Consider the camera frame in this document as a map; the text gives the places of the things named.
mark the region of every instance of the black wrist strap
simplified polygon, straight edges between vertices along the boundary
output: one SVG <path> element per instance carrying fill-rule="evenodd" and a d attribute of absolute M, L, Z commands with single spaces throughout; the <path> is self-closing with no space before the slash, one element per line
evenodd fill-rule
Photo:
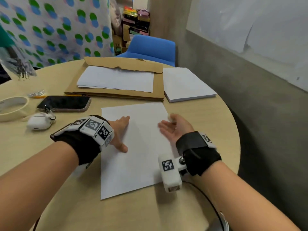
<path fill-rule="evenodd" d="M 214 162 L 221 160 L 215 145 L 205 134 L 197 131 L 183 135 L 175 145 L 192 176 L 201 176 Z"/>

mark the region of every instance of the masking tape roll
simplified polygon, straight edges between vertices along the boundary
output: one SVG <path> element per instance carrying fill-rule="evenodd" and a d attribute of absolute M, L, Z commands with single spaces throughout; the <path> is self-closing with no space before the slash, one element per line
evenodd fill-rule
<path fill-rule="evenodd" d="M 16 105 L 23 105 L 14 111 L 6 112 L 7 108 Z M 28 97 L 10 97 L 0 101 L 0 122 L 13 121 L 27 117 L 32 112 L 32 106 L 29 105 Z"/>

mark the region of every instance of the pencil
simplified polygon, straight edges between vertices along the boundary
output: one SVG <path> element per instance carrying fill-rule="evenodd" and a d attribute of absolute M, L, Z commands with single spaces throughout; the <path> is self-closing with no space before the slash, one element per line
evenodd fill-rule
<path fill-rule="evenodd" d="M 63 96 L 83 96 L 81 94 L 76 94 L 76 95 L 63 95 Z M 39 96 L 33 96 L 31 98 L 34 98 L 34 99 L 43 99 L 43 98 L 46 98 L 48 97 L 48 95 L 39 95 Z"/>

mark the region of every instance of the gray wall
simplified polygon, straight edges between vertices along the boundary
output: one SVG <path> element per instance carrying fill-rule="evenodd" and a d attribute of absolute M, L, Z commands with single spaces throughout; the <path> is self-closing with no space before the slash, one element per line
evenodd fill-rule
<path fill-rule="evenodd" d="M 187 31 L 190 3 L 149 0 L 151 36 L 174 41 L 177 66 L 195 73 L 233 111 L 239 175 L 308 230 L 308 93 Z"/>

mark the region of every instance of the blue chair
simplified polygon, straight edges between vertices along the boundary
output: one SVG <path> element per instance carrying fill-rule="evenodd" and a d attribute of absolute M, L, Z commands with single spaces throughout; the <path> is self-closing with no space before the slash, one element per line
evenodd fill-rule
<path fill-rule="evenodd" d="M 135 35 L 127 51 L 118 58 L 141 58 L 175 67 L 175 43 L 152 36 Z"/>

